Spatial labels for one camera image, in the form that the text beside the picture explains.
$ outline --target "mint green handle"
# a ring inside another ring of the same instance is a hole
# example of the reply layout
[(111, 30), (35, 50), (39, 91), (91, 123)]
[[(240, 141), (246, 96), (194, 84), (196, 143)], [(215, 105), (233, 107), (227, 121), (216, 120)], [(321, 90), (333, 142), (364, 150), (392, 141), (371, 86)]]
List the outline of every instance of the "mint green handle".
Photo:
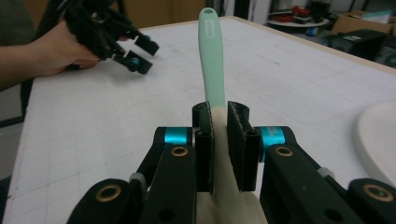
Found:
[(225, 107), (222, 36), (213, 8), (206, 7), (199, 14), (198, 39), (205, 98), (212, 108)]

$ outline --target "table surface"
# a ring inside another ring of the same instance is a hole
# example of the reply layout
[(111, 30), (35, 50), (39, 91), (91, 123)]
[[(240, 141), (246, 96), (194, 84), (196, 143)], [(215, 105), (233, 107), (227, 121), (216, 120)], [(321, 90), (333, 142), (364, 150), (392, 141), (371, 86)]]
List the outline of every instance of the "table surface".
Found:
[[(396, 99), (396, 70), (237, 18), (220, 24), (226, 99), (247, 105), (253, 126), (290, 126), (342, 186), (368, 176), (353, 124)], [(205, 100), (197, 22), (143, 31), (161, 46), (154, 57), (122, 45), (154, 63), (145, 76), (107, 60), (36, 79), (5, 223), (65, 223), (93, 184), (135, 172), (157, 127), (191, 126), (191, 108)]]

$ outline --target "white round object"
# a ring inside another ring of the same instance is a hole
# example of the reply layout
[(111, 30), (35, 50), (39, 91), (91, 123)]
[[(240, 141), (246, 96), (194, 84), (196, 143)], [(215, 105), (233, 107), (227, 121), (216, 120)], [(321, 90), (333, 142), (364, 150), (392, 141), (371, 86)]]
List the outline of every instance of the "white round object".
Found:
[(354, 130), (355, 150), (373, 179), (396, 186), (396, 101), (367, 108)]

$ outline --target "person's arm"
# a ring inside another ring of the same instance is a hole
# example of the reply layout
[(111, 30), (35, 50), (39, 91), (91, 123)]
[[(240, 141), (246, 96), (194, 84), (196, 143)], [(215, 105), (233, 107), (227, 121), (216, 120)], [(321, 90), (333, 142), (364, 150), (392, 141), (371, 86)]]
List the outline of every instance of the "person's arm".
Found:
[(77, 42), (63, 21), (33, 43), (0, 47), (0, 91), (33, 77), (58, 74), (71, 63), (90, 68), (98, 60)]

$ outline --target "grid pattern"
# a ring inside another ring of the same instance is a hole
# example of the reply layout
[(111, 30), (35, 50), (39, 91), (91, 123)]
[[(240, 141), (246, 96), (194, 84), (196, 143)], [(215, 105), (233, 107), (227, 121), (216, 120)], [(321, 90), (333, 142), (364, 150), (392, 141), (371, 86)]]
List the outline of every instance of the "grid pattern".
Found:
[[(235, 19), (220, 24), (226, 99), (247, 105), (254, 126), (290, 126), (343, 186), (366, 177), (352, 124), (366, 106), (396, 99), (396, 76)], [(122, 43), (154, 63), (145, 76), (108, 60), (38, 78), (5, 223), (65, 223), (93, 184), (135, 172), (157, 127), (191, 126), (205, 100), (197, 32), (195, 22), (145, 31), (161, 46), (154, 57)]]

